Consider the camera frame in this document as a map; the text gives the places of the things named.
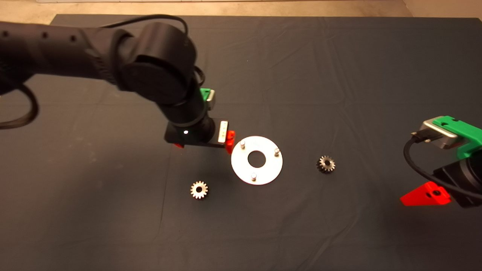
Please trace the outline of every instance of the silver gear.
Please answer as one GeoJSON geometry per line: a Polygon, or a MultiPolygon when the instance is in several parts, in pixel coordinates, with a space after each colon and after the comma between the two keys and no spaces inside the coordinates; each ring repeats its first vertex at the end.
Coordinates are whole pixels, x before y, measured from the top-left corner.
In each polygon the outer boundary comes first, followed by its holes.
{"type": "Polygon", "coordinates": [[[323,155],[316,163],[316,167],[323,173],[331,173],[335,170],[335,161],[330,156],[323,155]]]}
{"type": "Polygon", "coordinates": [[[208,194],[208,185],[198,181],[191,186],[191,195],[193,198],[202,200],[208,194]]]}

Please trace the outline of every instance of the center hole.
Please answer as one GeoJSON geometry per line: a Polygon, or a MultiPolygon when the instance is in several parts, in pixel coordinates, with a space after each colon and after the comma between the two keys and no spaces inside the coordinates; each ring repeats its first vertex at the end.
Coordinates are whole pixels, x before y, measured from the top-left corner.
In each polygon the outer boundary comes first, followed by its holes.
{"type": "Polygon", "coordinates": [[[262,152],[255,150],[248,155],[248,162],[253,167],[262,167],[266,163],[266,157],[262,152]]]}

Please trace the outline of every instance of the black cable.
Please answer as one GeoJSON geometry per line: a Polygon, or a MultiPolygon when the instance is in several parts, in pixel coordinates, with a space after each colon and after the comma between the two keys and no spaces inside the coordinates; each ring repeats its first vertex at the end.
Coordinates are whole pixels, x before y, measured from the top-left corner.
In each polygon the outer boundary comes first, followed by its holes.
{"type": "Polygon", "coordinates": [[[194,66],[194,71],[199,75],[199,86],[202,86],[202,84],[204,84],[204,81],[206,81],[206,75],[198,66],[194,66]]]}
{"type": "Polygon", "coordinates": [[[133,23],[137,23],[137,22],[141,22],[141,21],[155,20],[155,19],[168,19],[168,20],[174,20],[174,21],[180,22],[184,26],[184,33],[187,36],[187,32],[188,32],[187,23],[181,17],[177,17],[177,16],[173,16],[173,15],[167,15],[167,14],[153,14],[153,15],[139,16],[139,17],[123,20],[123,21],[120,21],[120,22],[116,22],[116,23],[113,23],[113,24],[103,25],[101,27],[102,28],[121,27],[121,26],[124,26],[124,25],[129,25],[129,24],[133,24],[133,23]]]}
{"type": "Polygon", "coordinates": [[[27,114],[12,121],[0,122],[0,130],[18,128],[31,123],[39,114],[39,104],[33,92],[24,84],[16,83],[1,74],[0,80],[21,91],[30,101],[30,110],[27,114]]]}
{"type": "Polygon", "coordinates": [[[419,143],[420,140],[419,138],[417,137],[412,137],[410,140],[408,140],[408,142],[405,144],[405,146],[403,147],[403,157],[405,158],[405,160],[407,161],[408,165],[413,169],[415,170],[417,173],[419,173],[422,177],[424,177],[425,179],[427,180],[430,180],[430,181],[433,181],[434,183],[446,188],[447,190],[450,191],[453,191],[453,192],[457,192],[457,193],[460,193],[460,194],[463,194],[467,197],[471,197],[471,198],[474,198],[474,199],[478,199],[478,200],[482,200],[482,195],[481,194],[477,194],[477,193],[474,193],[474,192],[470,192],[470,191],[467,191],[465,189],[461,189],[457,186],[454,186],[454,185],[451,185],[447,182],[444,182],[438,178],[436,178],[435,176],[425,172],[422,168],[420,168],[419,166],[415,165],[414,161],[412,160],[412,158],[410,157],[410,148],[412,147],[412,145],[414,143],[419,143]]]}

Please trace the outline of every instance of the floor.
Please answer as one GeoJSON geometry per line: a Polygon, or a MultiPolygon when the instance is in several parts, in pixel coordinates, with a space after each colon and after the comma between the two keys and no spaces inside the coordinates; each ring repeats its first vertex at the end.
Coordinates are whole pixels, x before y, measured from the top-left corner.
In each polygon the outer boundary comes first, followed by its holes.
{"type": "Polygon", "coordinates": [[[482,0],[37,3],[0,0],[0,20],[48,24],[56,14],[415,16],[482,18],[482,0]]]}

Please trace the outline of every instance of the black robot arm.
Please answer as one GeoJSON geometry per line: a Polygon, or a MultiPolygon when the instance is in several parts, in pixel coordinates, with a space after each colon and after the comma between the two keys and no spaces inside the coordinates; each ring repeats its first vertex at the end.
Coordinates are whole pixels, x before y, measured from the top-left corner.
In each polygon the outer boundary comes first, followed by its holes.
{"type": "Polygon", "coordinates": [[[195,61],[192,41],[169,24],[148,24],[134,37],[122,29],[0,22],[0,95],[34,74],[103,79],[155,102],[169,121],[169,143],[222,148],[195,61]]]}

